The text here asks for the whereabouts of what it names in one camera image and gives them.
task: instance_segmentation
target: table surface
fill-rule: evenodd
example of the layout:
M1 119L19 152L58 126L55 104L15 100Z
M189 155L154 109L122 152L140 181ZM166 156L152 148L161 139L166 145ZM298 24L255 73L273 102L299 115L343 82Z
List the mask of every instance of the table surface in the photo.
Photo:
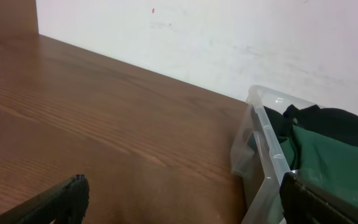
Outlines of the table surface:
M42 35L0 42L0 213L85 174L83 223L240 223L246 106Z

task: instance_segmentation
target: black object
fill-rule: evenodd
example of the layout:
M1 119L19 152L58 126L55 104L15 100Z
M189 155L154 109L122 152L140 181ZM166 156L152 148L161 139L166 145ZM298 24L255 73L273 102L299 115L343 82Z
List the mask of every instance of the black object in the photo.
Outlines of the black object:
M7 224L79 224L89 202L89 185L76 175L0 215Z
M284 217L294 223L358 223L358 208L287 172L280 187Z
M302 110L290 105L283 115L267 107L265 111L277 137L286 136L294 124L358 147L358 116L350 112L336 108L320 109L317 105Z

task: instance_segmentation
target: clear plastic container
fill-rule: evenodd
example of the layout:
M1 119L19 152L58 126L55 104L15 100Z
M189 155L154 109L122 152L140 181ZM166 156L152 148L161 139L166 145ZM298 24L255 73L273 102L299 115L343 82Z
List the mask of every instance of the clear plastic container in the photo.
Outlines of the clear plastic container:
M248 211L242 223L280 223L278 191L290 168L264 106L282 114L290 105L303 109L315 103L256 85L250 87L246 102L249 105L231 148L232 172L244 181Z

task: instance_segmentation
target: wooden table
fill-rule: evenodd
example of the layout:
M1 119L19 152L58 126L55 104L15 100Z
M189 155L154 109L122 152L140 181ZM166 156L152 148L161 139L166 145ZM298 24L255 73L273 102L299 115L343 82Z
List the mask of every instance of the wooden table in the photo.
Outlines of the wooden table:
M41 35L0 42L0 213L85 174L83 223L240 223L245 109Z

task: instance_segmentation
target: black fabric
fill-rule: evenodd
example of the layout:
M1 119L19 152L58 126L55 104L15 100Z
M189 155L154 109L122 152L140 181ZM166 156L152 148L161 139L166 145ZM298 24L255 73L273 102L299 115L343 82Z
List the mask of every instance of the black fabric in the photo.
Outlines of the black fabric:
M347 111L336 108L320 109L317 105L302 110L290 105L283 115L267 107L265 111L279 140L280 136L287 136L294 124L358 147L358 116Z

